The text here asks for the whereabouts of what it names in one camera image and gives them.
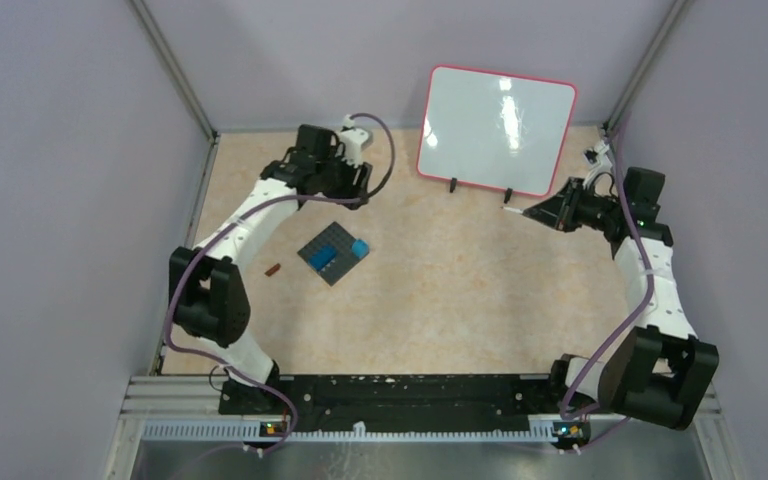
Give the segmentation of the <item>pink framed whiteboard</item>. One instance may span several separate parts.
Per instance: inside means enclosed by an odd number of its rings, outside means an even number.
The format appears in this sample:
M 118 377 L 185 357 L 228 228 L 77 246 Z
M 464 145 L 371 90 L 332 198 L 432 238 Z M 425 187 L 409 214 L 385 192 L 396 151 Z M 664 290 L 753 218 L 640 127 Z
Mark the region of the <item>pink framed whiteboard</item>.
M 577 97 L 565 81 L 437 65 L 429 75 L 417 172 L 454 188 L 544 197 Z

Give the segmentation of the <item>brown marker cap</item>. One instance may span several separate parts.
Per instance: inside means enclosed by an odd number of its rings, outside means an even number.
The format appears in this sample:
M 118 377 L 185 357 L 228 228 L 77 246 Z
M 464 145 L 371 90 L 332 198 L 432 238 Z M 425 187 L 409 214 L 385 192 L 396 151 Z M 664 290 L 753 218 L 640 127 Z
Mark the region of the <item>brown marker cap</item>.
M 281 264 L 280 264 L 280 263 L 276 263 L 276 264 L 274 264 L 272 267 L 270 267 L 269 269 L 267 269 L 267 270 L 264 272 L 264 275 L 265 275 L 265 276 L 267 276 L 267 277 L 271 277 L 271 276 L 273 276 L 275 273 L 277 273 L 277 272 L 278 272 L 280 269 L 281 269 Z

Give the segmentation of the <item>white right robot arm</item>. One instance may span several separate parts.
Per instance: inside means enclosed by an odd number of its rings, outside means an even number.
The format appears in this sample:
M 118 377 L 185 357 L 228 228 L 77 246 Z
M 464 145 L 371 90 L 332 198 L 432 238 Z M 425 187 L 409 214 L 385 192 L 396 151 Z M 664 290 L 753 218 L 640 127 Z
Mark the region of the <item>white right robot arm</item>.
M 672 272 L 674 239 L 658 222 L 666 177 L 631 167 L 615 195 L 571 177 L 554 196 L 522 210 L 556 231 L 603 234 L 630 311 L 589 358 L 563 355 L 546 385 L 549 404 L 568 417 L 599 409 L 673 430 L 692 422 L 719 366 L 684 313 Z

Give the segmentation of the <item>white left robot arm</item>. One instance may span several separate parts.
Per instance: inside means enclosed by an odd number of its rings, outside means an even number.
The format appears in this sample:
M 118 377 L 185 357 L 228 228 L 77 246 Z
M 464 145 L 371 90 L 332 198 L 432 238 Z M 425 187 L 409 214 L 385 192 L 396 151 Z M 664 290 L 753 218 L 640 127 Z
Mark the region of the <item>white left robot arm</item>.
M 372 167 L 362 154 L 372 135 L 357 126 L 338 131 L 301 125 L 294 145 L 261 171 L 243 203 L 208 238 L 169 258 L 169 306 L 164 334 L 180 327 L 202 346 L 190 354 L 223 366 L 244 385 L 243 401 L 257 413 L 279 404 L 269 379 L 275 361 L 249 331 L 251 305 L 243 275 L 276 229 L 310 201 L 357 209 L 367 202 Z

